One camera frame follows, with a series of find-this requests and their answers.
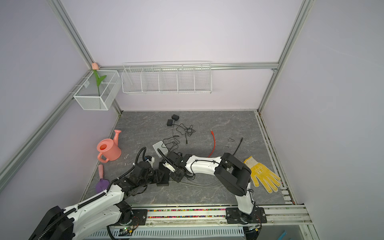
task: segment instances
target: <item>white robotic arm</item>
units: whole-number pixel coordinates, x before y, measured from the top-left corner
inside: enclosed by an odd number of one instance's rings
[[[192,155],[188,158],[185,168],[192,174],[203,173],[203,174],[215,175],[215,169],[216,167],[220,167],[221,161],[222,161],[222,157],[209,158],[209,157],[197,157],[195,155]],[[174,168],[170,164],[165,163],[164,166],[170,169],[171,171],[174,170]],[[247,188],[246,188],[246,194],[242,196],[235,195],[239,210],[246,214],[251,214],[253,210],[252,196],[250,191],[248,191],[250,187],[251,187],[250,182],[248,182]]]
[[[189,154],[180,156],[170,152],[163,157],[163,161],[159,163],[159,170],[152,168],[150,164],[152,157],[143,157],[143,161],[140,162],[136,158],[134,167],[111,181],[105,191],[65,209],[58,206],[50,209],[29,240],[81,240],[111,224],[138,225],[139,220],[133,222],[135,216],[132,208],[124,199],[137,194],[140,187],[160,183],[167,174],[176,182],[180,182],[188,174],[215,175],[226,189],[235,194],[238,210],[241,215],[245,214],[240,217],[243,219],[242,222],[237,223],[253,222],[255,206],[249,189],[251,171],[244,163],[228,153],[222,157],[206,158]]]

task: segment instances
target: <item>watering can handle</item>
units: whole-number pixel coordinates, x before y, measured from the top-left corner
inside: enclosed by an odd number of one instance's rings
[[[101,158],[102,155],[103,155],[102,152],[99,153],[99,155],[97,156],[97,159],[98,159],[100,162],[102,162],[102,163],[107,163],[107,162],[109,161],[109,159],[108,159],[108,158],[107,158],[107,160],[102,159],[102,158]]]

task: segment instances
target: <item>watering can spout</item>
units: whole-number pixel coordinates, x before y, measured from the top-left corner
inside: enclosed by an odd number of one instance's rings
[[[116,146],[119,143],[119,133],[121,133],[120,130],[115,130],[115,137],[113,138],[113,142],[116,144]]]

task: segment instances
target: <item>wire mesh basket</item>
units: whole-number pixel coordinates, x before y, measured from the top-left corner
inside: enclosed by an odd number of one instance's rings
[[[108,110],[121,88],[120,76],[116,70],[98,70],[97,73],[100,77],[106,75],[99,90],[92,72],[73,95],[84,110]]]
[[[122,90],[126,94],[211,93],[210,62],[123,63]]]

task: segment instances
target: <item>black power adapter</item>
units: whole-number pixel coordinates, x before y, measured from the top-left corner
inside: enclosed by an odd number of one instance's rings
[[[167,126],[168,127],[172,127],[172,125],[173,125],[173,120],[172,119],[168,119]]]
[[[172,115],[172,119],[175,120],[175,121],[177,121],[177,120],[179,119],[179,116],[173,114],[173,115]]]
[[[172,125],[173,125],[173,120],[177,121],[177,120],[179,119],[179,116],[173,114],[171,118],[172,118],[172,119],[168,119],[168,120],[167,120],[167,126],[168,126],[168,127],[172,127]]]

